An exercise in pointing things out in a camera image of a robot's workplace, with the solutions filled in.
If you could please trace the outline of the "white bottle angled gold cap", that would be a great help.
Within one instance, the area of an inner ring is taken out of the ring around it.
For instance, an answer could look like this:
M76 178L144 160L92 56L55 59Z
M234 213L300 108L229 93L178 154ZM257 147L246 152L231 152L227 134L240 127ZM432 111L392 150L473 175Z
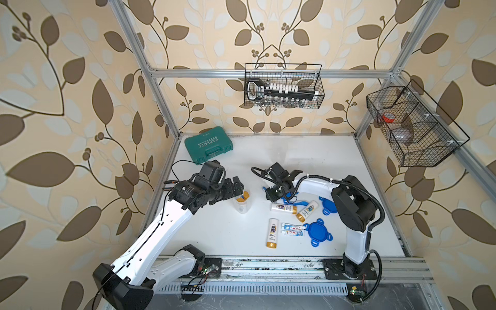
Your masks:
M304 223L313 212L319 208L319 203L316 201L311 201L305 208L297 213L297 219Z

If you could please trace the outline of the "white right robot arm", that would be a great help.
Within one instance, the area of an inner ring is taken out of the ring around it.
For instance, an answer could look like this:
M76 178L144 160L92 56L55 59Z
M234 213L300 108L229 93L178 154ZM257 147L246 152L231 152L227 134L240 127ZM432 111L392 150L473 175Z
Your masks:
M261 177L273 184L266 189L266 198L272 202L282 198L290 200L303 192L331 200L347 229L343 274L350 279L360 277L369 260L372 230L386 218L383 206L355 176L340 180L306 174L297 178L301 173L300 170L262 172Z

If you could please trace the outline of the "clear plastic container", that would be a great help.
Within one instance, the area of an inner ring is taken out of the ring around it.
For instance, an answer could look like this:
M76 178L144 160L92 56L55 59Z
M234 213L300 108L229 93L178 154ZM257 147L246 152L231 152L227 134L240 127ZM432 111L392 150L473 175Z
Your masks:
M244 191L235 198L234 208L240 214L246 214L251 208L251 195L249 191Z

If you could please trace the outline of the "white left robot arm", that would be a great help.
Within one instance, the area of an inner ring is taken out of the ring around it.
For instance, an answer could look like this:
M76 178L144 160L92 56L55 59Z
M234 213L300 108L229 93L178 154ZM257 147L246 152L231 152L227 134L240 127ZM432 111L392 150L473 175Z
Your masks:
M156 260L196 211L244 193L237 177L216 183L194 176L173 185L165 189L156 218L134 244L113 263L101 263L93 272L98 293L114 309L145 309L160 288L182 276L199 277L205 269L205 254L193 245L162 263Z

